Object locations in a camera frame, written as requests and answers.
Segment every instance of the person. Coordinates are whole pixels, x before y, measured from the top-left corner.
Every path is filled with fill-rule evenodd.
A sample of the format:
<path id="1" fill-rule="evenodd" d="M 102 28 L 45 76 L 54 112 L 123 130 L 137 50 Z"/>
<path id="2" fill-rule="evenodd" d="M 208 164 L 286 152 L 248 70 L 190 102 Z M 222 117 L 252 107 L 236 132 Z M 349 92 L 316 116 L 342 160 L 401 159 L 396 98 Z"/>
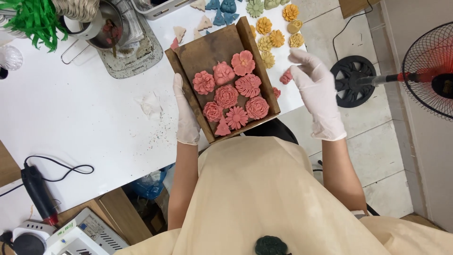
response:
<path id="1" fill-rule="evenodd" d="M 292 49 L 289 59 L 298 64 L 290 71 L 313 116 L 312 136 L 322 140 L 324 186 L 313 177 L 304 149 L 278 120 L 213 144 L 198 157 L 200 126 L 184 97 L 181 75 L 175 74 L 178 144 L 168 231 L 118 255 L 255 254 L 264 236 L 286 244 L 274 254 L 453 254 L 452 234 L 368 216 L 347 151 L 333 75 L 305 51 Z M 269 135 L 273 129 L 280 138 Z"/>

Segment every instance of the green shredded paper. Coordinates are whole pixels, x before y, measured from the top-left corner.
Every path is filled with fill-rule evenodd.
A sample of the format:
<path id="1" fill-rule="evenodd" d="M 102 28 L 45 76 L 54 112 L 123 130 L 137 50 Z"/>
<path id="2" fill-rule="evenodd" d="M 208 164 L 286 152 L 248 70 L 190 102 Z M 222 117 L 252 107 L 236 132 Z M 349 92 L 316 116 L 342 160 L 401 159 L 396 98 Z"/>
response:
<path id="1" fill-rule="evenodd" d="M 12 8 L 17 11 L 4 27 L 25 32 L 32 45 L 39 49 L 44 44 L 49 52 L 57 49 L 57 29 L 64 33 L 62 41 L 67 40 L 67 32 L 57 19 L 55 6 L 51 0 L 2 0 L 0 9 Z"/>

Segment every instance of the tiled floor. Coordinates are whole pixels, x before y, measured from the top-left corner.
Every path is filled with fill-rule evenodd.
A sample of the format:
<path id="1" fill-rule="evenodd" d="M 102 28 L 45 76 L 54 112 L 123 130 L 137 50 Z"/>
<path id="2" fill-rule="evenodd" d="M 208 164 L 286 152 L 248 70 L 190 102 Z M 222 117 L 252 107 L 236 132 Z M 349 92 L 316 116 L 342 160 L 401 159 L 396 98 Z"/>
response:
<path id="1" fill-rule="evenodd" d="M 301 33 L 307 51 L 317 55 L 330 68 L 336 63 L 332 39 L 345 26 L 338 0 L 293 0 L 299 6 Z M 379 74 L 376 53 L 366 16 L 354 18 L 335 39 L 338 58 L 360 55 L 369 59 Z M 403 217 L 413 212 L 406 173 L 396 139 L 384 86 L 356 108 L 340 108 L 347 132 L 348 150 L 364 187 L 366 200 L 384 216 Z M 279 117 L 295 134 L 310 156 L 313 168 L 320 168 L 321 142 L 310 137 L 311 115 L 301 107 Z M 315 173 L 322 179 L 321 172 Z"/>

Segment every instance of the white wall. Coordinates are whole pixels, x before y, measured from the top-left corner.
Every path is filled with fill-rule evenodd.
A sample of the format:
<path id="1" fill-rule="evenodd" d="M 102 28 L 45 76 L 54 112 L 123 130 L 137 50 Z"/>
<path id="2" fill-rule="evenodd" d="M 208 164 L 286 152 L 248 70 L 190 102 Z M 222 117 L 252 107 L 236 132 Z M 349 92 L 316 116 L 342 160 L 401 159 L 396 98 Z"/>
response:
<path id="1" fill-rule="evenodd" d="M 397 66 L 421 35 L 453 21 L 451 0 L 385 0 L 382 3 Z M 403 92 L 422 176 L 428 218 L 453 232 L 453 122 L 428 113 Z"/>

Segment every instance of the white container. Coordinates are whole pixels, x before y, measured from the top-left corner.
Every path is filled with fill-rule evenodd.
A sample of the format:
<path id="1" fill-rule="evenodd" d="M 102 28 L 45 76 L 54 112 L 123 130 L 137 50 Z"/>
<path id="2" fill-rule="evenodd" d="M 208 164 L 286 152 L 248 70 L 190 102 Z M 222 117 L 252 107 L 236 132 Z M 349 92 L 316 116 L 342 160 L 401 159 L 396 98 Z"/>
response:
<path id="1" fill-rule="evenodd" d="M 149 20 L 156 20 L 194 1 L 195 0 L 168 0 L 165 3 L 159 4 L 158 6 L 151 8 L 147 11 L 142 11 L 139 8 L 137 8 L 138 5 L 137 0 L 131 0 L 135 11 L 143 14 L 143 16 L 145 16 L 145 18 Z"/>

